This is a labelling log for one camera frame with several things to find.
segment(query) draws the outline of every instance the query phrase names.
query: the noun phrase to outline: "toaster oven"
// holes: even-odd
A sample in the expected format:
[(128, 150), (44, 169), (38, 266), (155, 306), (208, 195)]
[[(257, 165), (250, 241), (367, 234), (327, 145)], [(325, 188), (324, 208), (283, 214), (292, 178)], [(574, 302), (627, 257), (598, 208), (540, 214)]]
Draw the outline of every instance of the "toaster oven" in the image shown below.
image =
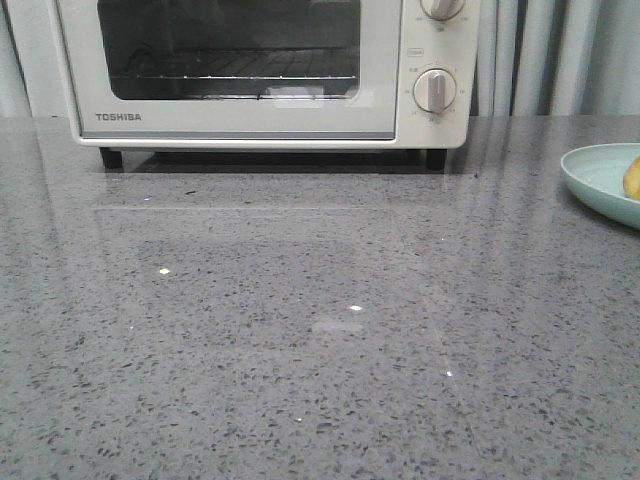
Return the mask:
[(127, 149), (464, 143), (480, 0), (48, 0), (72, 134)]

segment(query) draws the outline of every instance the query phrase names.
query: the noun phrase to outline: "quartz countertop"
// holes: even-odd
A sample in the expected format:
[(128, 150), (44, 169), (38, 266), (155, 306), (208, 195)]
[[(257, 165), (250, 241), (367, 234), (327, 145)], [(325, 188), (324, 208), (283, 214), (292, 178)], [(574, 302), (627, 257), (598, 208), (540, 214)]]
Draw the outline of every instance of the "quartz countertop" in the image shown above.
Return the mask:
[(559, 166), (614, 142), (640, 117), (105, 172), (0, 121), (0, 477), (640, 478), (640, 232)]

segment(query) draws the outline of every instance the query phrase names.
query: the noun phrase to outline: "oven knob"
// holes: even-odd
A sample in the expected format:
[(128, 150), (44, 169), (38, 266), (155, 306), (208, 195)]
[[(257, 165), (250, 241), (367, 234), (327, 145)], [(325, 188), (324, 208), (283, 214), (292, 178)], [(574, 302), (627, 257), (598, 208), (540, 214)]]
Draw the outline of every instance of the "oven knob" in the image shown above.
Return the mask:
[(427, 70), (416, 81), (413, 97), (421, 109), (442, 113), (456, 97), (456, 81), (446, 70)]
[(427, 16), (444, 21), (460, 13), (464, 0), (420, 0), (420, 3)]

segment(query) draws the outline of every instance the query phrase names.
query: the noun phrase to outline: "plate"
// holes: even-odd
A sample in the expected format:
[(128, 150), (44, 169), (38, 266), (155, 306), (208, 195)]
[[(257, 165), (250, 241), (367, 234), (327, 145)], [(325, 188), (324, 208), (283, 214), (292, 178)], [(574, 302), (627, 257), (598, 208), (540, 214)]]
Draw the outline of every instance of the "plate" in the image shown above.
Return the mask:
[(625, 196), (622, 177), (640, 155), (640, 143), (578, 148), (560, 161), (569, 190), (585, 205), (640, 230), (640, 201)]

